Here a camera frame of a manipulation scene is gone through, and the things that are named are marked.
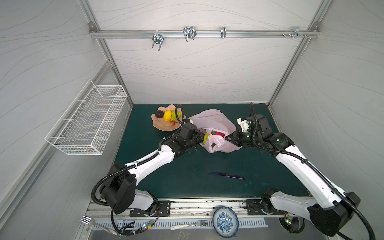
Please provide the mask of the small green pear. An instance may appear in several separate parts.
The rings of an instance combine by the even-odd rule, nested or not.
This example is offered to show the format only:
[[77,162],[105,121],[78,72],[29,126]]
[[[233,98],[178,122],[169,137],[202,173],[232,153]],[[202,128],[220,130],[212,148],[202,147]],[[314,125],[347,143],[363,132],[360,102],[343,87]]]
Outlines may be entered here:
[[206,133],[206,134],[204,135],[204,141],[203,141],[204,144],[207,142],[207,140],[208,140],[208,138],[209,138],[210,135],[211,135],[211,134],[208,134],[208,133]]

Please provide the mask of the pink plastic bag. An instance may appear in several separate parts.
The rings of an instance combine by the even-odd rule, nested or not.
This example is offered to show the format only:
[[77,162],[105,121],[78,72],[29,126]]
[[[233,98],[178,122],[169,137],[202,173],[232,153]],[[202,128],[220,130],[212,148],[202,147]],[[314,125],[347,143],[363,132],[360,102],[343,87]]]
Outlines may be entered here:
[[[211,109],[189,117],[189,120],[197,126],[203,134],[210,134],[211,131],[224,133],[226,136],[236,130],[235,125],[219,110]],[[214,152],[231,153],[241,149],[228,142],[221,136],[210,135],[207,142],[201,143],[210,154]]]

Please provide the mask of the red dragon fruit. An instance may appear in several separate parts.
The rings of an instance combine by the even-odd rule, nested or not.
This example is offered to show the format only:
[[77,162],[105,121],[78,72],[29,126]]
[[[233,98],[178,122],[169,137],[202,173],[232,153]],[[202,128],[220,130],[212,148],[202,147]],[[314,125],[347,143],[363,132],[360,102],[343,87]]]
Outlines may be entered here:
[[221,133],[218,131],[211,131],[210,134],[213,136],[221,136],[222,138],[225,138],[225,136],[226,136],[224,133]]

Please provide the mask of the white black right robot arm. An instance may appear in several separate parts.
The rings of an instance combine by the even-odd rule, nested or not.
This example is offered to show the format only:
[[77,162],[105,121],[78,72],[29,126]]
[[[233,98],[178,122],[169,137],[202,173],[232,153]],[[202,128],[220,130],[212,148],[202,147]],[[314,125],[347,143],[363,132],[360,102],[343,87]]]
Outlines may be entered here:
[[296,197],[271,189],[262,196],[266,214],[282,211],[310,221],[327,236],[339,235],[341,228],[353,217],[360,198],[325,177],[284,133],[273,133],[263,115],[239,118],[236,130],[226,137],[243,148],[258,148],[290,170],[309,191],[308,197]]

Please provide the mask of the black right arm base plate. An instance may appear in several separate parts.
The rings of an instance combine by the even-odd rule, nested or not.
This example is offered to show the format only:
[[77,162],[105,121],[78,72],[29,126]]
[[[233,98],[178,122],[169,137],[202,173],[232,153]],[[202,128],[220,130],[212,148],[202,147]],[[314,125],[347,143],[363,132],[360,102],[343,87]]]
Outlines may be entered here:
[[245,200],[242,205],[242,209],[245,209],[247,211],[247,214],[250,216],[256,216],[256,215],[281,215],[286,216],[285,212],[279,211],[273,207],[273,205],[262,199],[248,199]]

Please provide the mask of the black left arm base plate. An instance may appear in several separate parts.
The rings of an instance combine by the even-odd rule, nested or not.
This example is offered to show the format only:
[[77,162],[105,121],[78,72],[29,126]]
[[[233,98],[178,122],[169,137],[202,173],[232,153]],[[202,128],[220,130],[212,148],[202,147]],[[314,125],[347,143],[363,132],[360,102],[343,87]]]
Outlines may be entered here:
[[169,217],[171,201],[155,201],[147,210],[131,209],[130,217]]

